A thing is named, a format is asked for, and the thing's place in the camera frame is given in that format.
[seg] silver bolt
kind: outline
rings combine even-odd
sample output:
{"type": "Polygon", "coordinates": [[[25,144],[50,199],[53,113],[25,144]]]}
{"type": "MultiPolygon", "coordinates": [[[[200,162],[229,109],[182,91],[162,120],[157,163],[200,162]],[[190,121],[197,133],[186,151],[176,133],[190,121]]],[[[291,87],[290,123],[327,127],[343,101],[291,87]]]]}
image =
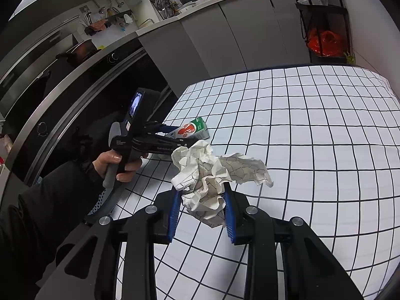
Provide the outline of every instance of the silver bolt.
{"type": "Polygon", "coordinates": [[[102,217],[99,219],[99,223],[100,223],[102,226],[106,226],[106,225],[109,224],[110,222],[111,222],[111,219],[110,219],[109,216],[102,216],[102,217]]]}
{"type": "Polygon", "coordinates": [[[148,214],[156,213],[157,212],[157,206],[149,205],[148,207],[146,207],[145,211],[148,214]]]}
{"type": "Polygon", "coordinates": [[[293,222],[293,224],[294,224],[295,226],[298,226],[298,227],[302,226],[303,223],[304,223],[303,219],[300,218],[300,217],[298,217],[298,216],[295,216],[295,217],[291,220],[291,222],[293,222]]]}
{"type": "Polygon", "coordinates": [[[256,214],[258,211],[259,211],[258,208],[256,208],[255,206],[251,205],[251,206],[246,207],[246,212],[248,214],[256,214]]]}

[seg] table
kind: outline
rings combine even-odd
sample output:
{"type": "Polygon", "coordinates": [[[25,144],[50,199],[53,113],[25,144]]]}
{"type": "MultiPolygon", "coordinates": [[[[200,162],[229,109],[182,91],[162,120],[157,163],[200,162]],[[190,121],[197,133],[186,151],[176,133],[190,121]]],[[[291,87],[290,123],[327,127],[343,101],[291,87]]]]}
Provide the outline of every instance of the table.
{"type": "MultiPolygon", "coordinates": [[[[166,118],[205,120],[215,155],[266,161],[274,186],[232,185],[270,216],[302,217],[365,299],[400,260],[400,108],[388,81],[358,67],[304,66],[220,77],[189,86],[166,118]]],[[[123,218],[171,188],[178,172],[157,155],[143,161],[111,213],[123,218]]],[[[121,251],[117,299],[125,254],[121,251]]],[[[157,298],[242,299],[247,248],[185,211],[175,240],[155,245],[157,298]]],[[[279,299],[284,299],[277,248],[279,299]]]]}

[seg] hand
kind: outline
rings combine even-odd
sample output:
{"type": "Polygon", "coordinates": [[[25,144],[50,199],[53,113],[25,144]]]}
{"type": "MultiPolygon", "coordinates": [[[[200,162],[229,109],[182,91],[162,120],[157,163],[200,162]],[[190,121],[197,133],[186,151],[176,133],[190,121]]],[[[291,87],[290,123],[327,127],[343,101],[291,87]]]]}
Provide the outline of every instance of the hand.
{"type": "MultiPolygon", "coordinates": [[[[144,154],[142,158],[147,158],[148,154],[144,154]]],[[[106,170],[108,164],[118,164],[122,160],[122,156],[110,150],[101,153],[95,161],[93,161],[93,166],[98,174],[104,178],[106,176],[106,170]]],[[[137,159],[134,162],[129,162],[125,165],[125,172],[119,173],[117,175],[117,180],[123,183],[128,183],[132,180],[133,176],[142,165],[142,159],[137,159]]]]}

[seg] black jacket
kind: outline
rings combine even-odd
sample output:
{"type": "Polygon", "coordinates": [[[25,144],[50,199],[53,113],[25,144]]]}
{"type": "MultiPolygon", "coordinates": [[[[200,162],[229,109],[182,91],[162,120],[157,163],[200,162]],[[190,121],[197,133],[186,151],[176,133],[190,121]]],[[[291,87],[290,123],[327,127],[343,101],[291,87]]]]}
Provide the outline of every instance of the black jacket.
{"type": "Polygon", "coordinates": [[[34,299],[57,247],[103,191],[91,162],[67,162],[18,197],[0,216],[0,299],[34,299]]]}

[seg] orange plastic bag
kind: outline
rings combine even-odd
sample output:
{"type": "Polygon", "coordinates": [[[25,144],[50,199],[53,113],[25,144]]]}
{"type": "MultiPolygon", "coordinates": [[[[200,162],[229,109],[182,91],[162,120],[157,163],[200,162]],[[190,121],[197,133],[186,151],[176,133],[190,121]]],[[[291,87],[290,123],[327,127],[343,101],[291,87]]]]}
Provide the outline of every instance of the orange plastic bag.
{"type": "MultiPolygon", "coordinates": [[[[334,56],[334,57],[343,56],[344,43],[343,43],[343,38],[340,35],[332,31],[326,30],[321,32],[320,36],[322,45],[322,56],[334,56]]],[[[313,50],[318,56],[321,56],[317,29],[313,28],[309,32],[307,46],[311,50],[313,50]]]]}

